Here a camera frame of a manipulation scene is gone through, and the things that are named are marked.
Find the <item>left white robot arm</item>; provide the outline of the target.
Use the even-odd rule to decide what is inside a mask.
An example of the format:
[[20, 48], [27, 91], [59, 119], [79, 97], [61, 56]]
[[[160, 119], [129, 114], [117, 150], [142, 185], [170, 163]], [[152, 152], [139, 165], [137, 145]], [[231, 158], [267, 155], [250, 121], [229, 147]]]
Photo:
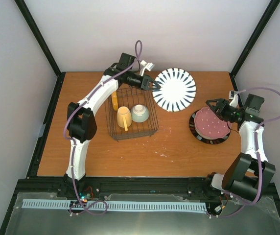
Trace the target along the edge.
[[68, 191], [74, 197], [84, 194], [85, 184], [80, 180], [85, 177], [85, 161], [89, 143], [95, 136], [97, 125], [95, 115], [100, 106], [122, 84], [151, 91], [157, 85], [146, 71], [151, 71], [154, 64], [122, 53], [118, 62], [108, 67], [97, 85], [79, 102], [71, 102], [67, 110], [67, 122], [63, 135], [70, 140], [70, 161], [66, 176], [71, 178]]

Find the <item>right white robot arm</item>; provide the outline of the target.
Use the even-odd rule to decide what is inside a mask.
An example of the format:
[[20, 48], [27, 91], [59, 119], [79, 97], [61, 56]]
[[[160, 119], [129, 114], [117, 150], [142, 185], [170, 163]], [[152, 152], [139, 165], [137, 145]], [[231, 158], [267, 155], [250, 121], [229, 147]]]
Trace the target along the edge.
[[276, 168], [268, 163], [263, 150], [263, 119], [259, 110], [264, 98], [249, 94], [245, 104], [237, 108], [232, 102], [238, 95], [230, 92], [229, 99], [207, 100], [210, 110], [222, 121], [237, 123], [241, 152], [225, 172], [212, 173], [211, 187], [239, 196], [247, 204], [256, 203], [273, 178]]

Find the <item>yellow ceramic mug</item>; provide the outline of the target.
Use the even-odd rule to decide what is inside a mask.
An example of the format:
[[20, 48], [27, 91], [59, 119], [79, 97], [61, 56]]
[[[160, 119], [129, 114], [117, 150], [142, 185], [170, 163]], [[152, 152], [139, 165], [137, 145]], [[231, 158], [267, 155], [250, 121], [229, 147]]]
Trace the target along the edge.
[[128, 107], [121, 106], [117, 110], [117, 124], [123, 128], [125, 132], [128, 131], [129, 126], [132, 124], [132, 116]]

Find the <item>light green ceramic bowl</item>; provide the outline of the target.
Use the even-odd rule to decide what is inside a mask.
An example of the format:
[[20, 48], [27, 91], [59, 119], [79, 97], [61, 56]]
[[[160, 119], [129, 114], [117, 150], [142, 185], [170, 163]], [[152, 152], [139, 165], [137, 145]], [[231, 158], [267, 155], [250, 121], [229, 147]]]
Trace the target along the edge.
[[142, 104], [137, 104], [131, 109], [131, 117], [133, 122], [145, 122], [148, 120], [149, 116], [149, 110]]

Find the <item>grey wire dish rack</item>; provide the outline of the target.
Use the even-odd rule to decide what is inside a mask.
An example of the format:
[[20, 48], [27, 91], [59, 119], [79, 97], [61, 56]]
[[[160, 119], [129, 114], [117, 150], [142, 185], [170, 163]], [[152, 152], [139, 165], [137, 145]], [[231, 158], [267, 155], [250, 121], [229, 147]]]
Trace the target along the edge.
[[[131, 113], [128, 130], [118, 125], [117, 111], [120, 107], [127, 107]], [[116, 141], [151, 136], [159, 128], [151, 91], [120, 88], [105, 101], [105, 112], [108, 133]]]

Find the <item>white blue striped plate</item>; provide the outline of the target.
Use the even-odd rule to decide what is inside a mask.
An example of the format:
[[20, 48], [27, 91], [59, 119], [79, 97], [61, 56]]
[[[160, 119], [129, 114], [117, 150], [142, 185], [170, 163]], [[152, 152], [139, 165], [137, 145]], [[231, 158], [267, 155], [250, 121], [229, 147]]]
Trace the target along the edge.
[[179, 112], [192, 104], [196, 96], [196, 83], [191, 74], [184, 69], [163, 70], [155, 79], [161, 86], [152, 92], [156, 104], [168, 112]]

